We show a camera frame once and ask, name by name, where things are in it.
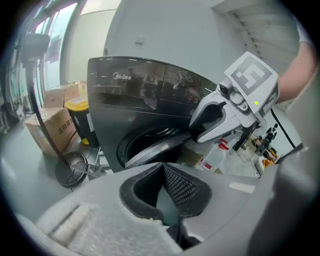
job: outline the washing machine door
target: washing machine door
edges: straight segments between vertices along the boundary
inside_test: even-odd
[[[200,100],[216,87],[191,71],[155,60],[91,58],[89,112],[112,170],[123,170],[130,159],[162,140],[186,134]],[[175,162],[180,149],[181,144],[164,150],[149,163]]]

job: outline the black pole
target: black pole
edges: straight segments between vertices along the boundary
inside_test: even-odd
[[[25,63],[25,78],[26,78],[27,90],[28,90],[28,95],[30,98],[30,104],[31,104],[32,110],[35,113],[36,118],[38,119],[38,122],[39,122],[39,125],[40,125],[42,132],[44,133],[49,144],[51,145],[54,152],[58,156],[59,160],[61,162],[63,162],[66,166],[70,166],[70,164],[67,162],[67,160],[64,158],[64,156],[59,151],[59,149],[56,147],[55,143],[53,142],[53,140],[52,140],[52,138],[51,138],[46,126],[45,126],[44,121],[42,120],[42,117],[41,117],[41,114],[39,111],[39,107],[37,104],[37,100],[36,100],[35,89],[34,89],[34,78],[33,78],[33,70],[35,67],[34,63],[35,63],[34,61],[27,61]]]

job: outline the open washing machine door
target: open washing machine door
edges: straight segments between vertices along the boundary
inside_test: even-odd
[[[177,161],[181,145],[191,139],[192,114],[216,87],[198,74],[155,60],[91,58],[89,112],[112,170]]]

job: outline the open cardboard box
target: open cardboard box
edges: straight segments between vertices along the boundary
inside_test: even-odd
[[[75,125],[69,112],[64,108],[65,102],[79,97],[78,85],[61,85],[60,88],[47,90],[44,95],[41,117],[55,146],[62,154],[66,154],[78,138]],[[56,156],[39,126],[35,114],[25,120],[25,125],[43,153]]]

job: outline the label on bin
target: label on bin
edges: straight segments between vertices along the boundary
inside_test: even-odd
[[[90,132],[93,132],[95,130],[94,124],[92,123],[91,115],[90,113],[86,114],[86,119],[88,120]]]

